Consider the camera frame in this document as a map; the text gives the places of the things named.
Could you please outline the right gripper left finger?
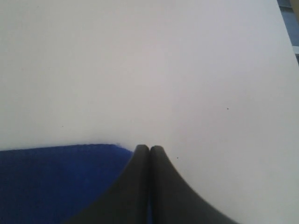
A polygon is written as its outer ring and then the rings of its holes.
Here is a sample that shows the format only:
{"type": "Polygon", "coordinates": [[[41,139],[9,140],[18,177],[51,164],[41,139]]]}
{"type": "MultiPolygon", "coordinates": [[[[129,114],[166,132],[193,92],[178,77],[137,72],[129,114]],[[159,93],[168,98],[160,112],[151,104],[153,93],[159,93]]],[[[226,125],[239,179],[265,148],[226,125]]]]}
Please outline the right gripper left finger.
{"type": "Polygon", "coordinates": [[[66,224],[146,224],[150,150],[138,145],[113,185],[66,224]]]}

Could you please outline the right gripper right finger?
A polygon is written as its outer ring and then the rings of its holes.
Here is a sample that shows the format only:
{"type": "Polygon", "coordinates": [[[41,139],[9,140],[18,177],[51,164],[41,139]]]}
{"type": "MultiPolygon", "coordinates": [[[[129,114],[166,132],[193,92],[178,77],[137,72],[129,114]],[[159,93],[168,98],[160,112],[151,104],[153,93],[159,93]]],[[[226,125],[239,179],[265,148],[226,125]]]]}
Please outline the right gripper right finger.
{"type": "Polygon", "coordinates": [[[154,224],[235,224],[200,197],[161,146],[150,149],[150,201],[154,224]]]}

